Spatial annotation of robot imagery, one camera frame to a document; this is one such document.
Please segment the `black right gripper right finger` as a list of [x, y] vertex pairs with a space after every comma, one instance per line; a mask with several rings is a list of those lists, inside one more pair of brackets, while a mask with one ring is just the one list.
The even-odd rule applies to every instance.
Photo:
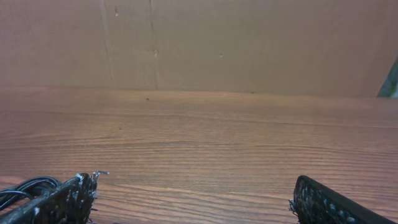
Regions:
[[289, 210], [300, 224], [396, 224], [306, 175], [296, 181]]

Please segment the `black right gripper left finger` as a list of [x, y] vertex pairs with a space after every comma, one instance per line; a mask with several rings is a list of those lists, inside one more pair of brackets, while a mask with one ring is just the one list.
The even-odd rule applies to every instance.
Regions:
[[101, 174], [109, 173], [80, 173], [65, 182], [40, 176], [2, 189], [1, 224], [92, 223]]

